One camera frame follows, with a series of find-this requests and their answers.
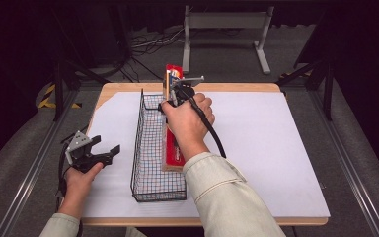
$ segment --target person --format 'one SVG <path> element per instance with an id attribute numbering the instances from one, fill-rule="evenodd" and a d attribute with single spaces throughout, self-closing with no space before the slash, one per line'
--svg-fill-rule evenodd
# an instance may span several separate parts
<path id="1" fill-rule="evenodd" d="M 212 100 L 202 93 L 193 98 L 213 124 Z M 210 153 L 204 143 L 208 130 L 190 102 L 176 108 L 164 102 L 162 110 L 186 159 L 183 172 L 205 236 L 285 236 L 238 169 L 227 159 Z M 99 163 L 86 174 L 74 169 L 67 171 L 64 202 L 48 220 L 40 236 L 76 236 L 85 198 L 102 168 Z M 135 228 L 127 232 L 128 236 L 144 236 Z"/>

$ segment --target hand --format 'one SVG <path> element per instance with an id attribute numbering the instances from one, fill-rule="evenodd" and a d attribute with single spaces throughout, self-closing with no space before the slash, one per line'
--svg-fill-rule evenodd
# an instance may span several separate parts
<path id="1" fill-rule="evenodd" d="M 77 219 L 82 217 L 85 199 L 91 189 L 92 181 L 103 167 L 103 163 L 98 163 L 85 174 L 73 168 L 66 172 L 67 192 L 58 210 L 59 213 L 64 213 Z"/>
<path id="2" fill-rule="evenodd" d="M 197 93 L 193 98 L 204 111 L 208 121 L 214 124 L 215 116 L 210 107 L 212 100 L 202 93 Z M 189 101 L 185 101 L 176 108 L 164 102 L 162 103 L 162 110 L 168 118 L 169 129 L 176 137 L 186 161 L 201 152 L 209 151 L 204 143 L 208 129 L 191 107 Z"/>

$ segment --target wire mesh basket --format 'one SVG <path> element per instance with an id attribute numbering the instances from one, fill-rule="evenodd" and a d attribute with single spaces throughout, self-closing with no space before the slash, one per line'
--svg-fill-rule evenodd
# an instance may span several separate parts
<path id="1" fill-rule="evenodd" d="M 137 202 L 187 199 L 187 183 L 179 172 L 163 172 L 165 117 L 158 111 L 163 95 L 143 95 L 136 132 L 131 192 Z"/>

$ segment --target wooden table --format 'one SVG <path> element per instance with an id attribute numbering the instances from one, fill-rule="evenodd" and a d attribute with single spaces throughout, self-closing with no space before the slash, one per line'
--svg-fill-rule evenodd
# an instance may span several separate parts
<path id="1" fill-rule="evenodd" d="M 98 109 L 104 102 L 117 92 L 161 92 L 162 83 L 110 83 L 106 84 L 96 103 Z M 273 83 L 201 83 L 195 87 L 202 92 L 280 92 L 279 87 Z M 324 225 L 328 217 L 276 217 L 279 225 Z M 92 226 L 200 226 L 199 218 L 177 217 L 150 217 L 150 218 L 126 218 L 126 217 L 83 217 L 85 225 Z"/>

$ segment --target gray carpet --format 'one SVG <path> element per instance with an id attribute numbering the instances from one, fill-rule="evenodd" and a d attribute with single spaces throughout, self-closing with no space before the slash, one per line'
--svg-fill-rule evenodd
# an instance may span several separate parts
<path id="1" fill-rule="evenodd" d="M 252 42 L 259 34 L 242 30 L 235 36 L 223 31 L 192 33 L 191 62 L 188 77 L 204 75 L 206 82 L 275 82 L 277 77 L 292 71 L 292 65 L 301 51 L 313 27 L 272 28 L 265 42 L 265 55 L 271 69 L 263 75 Z M 165 46 L 153 54 L 136 56 L 138 60 L 163 75 L 165 64 L 182 63 L 183 45 L 180 42 Z M 159 82 L 139 64 L 129 61 L 140 81 Z M 124 67 L 130 75 L 131 67 Z M 114 82 L 128 82 L 122 74 L 109 78 Z M 373 236 L 361 206 L 340 165 L 339 155 L 325 129 L 322 118 L 311 100 L 310 92 L 298 86 L 297 80 L 282 89 L 287 93 L 300 135 L 323 189 L 331 218 L 319 227 L 296 227 L 298 236 Z M 81 109 L 69 109 L 68 115 L 56 134 L 45 164 L 29 198 L 10 231 L 10 236 L 38 236 L 55 208 L 57 189 L 57 165 L 61 151 L 59 142 L 89 122 L 101 88 L 95 83 L 84 83 L 75 102 Z M 38 95 L 38 100 L 46 88 Z M 17 193 L 20 183 L 28 173 L 54 116 L 54 109 L 39 109 L 6 144 L 0 152 L 0 222 Z M 379 214 L 379 162 L 347 105 L 337 84 L 333 97 L 333 125 L 341 137 L 356 171 L 359 174 L 373 205 Z M 283 227 L 287 236 L 294 236 L 291 227 Z M 124 228 L 85 227 L 84 236 L 124 236 Z"/>

